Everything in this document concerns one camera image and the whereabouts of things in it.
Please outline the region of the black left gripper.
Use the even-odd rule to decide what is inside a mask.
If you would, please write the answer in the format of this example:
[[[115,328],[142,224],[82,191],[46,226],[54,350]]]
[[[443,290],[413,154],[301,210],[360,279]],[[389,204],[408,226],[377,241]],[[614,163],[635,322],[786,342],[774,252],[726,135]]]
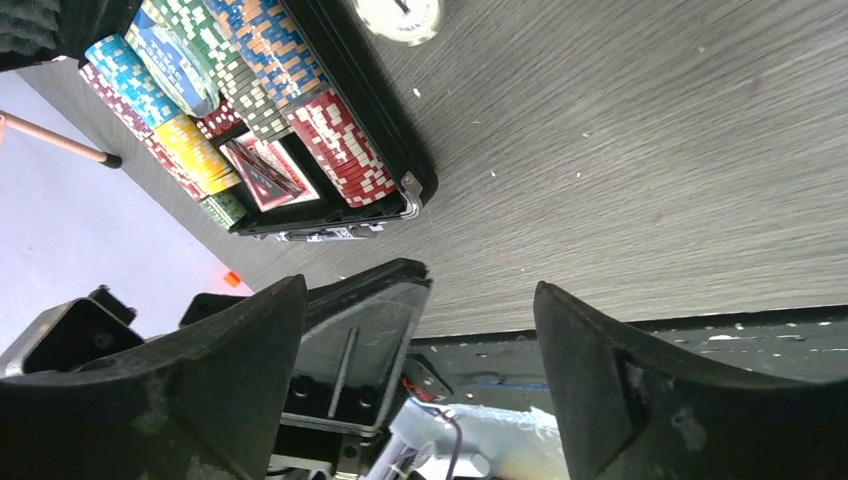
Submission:
[[[432,281],[398,258],[308,291],[266,479],[363,479],[387,450],[406,355]]]

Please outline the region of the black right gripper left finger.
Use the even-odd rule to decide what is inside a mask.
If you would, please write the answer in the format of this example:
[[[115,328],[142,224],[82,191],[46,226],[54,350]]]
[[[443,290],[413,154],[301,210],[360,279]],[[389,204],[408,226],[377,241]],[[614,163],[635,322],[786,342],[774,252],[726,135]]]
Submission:
[[[70,371],[1,382],[5,479],[262,479],[307,307],[302,275]]]

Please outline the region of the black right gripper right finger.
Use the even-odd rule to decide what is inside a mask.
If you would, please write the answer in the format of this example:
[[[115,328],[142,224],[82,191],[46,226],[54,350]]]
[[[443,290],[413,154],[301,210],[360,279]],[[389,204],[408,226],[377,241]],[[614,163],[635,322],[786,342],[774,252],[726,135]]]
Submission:
[[[845,380],[708,359],[547,282],[533,315],[571,478],[846,477]]]

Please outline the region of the green poker chip stack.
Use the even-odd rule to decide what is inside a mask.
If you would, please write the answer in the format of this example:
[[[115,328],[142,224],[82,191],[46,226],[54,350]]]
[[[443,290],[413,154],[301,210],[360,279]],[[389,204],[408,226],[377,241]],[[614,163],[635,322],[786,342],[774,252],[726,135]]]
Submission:
[[[208,195],[198,205],[216,225],[226,231],[230,231],[248,215],[242,202],[229,190]]]

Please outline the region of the black poker set case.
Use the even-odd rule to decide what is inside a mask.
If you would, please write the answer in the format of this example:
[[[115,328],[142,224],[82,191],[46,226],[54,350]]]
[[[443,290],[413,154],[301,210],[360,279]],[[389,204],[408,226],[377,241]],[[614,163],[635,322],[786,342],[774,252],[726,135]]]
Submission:
[[[438,1],[5,1],[5,71],[64,58],[224,230],[367,239],[433,163],[363,31],[418,45]]]

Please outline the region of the blue playing card deck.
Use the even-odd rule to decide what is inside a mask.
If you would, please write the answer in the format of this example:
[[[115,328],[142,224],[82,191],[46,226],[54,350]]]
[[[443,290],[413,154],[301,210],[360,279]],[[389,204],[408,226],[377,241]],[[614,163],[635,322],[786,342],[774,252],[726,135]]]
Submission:
[[[155,83],[185,114],[201,118],[220,106],[218,90],[203,64],[145,1],[125,35]]]

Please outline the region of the red white chip stack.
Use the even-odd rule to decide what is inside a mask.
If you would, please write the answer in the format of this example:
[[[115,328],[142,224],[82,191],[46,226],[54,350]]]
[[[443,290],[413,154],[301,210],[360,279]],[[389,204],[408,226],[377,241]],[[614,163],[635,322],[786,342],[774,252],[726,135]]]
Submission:
[[[86,64],[79,69],[78,73],[115,116],[147,148],[160,166],[195,202],[200,202],[207,196],[207,193],[174,161],[164,146],[157,140],[153,130],[145,124],[128,101],[109,85],[99,70],[92,64]]]

